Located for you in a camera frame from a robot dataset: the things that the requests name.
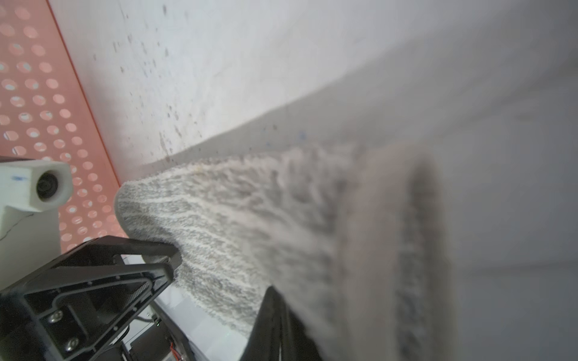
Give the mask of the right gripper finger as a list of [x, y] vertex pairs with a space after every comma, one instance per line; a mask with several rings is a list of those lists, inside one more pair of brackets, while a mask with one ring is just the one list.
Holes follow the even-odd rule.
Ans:
[[322, 361], [322, 357], [282, 295], [268, 287], [240, 360]]

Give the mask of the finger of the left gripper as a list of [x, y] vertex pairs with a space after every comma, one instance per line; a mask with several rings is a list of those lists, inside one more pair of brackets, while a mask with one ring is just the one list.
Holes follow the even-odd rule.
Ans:
[[105, 236], [1, 291], [3, 360], [94, 360], [175, 279], [174, 245]]

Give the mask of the grey striped dishcloth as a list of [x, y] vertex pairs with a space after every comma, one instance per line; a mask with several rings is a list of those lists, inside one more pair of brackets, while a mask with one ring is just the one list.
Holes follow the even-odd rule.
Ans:
[[177, 285], [243, 335], [274, 287], [325, 360], [454, 357], [440, 185], [418, 147], [198, 160], [126, 182], [115, 213], [175, 245]]

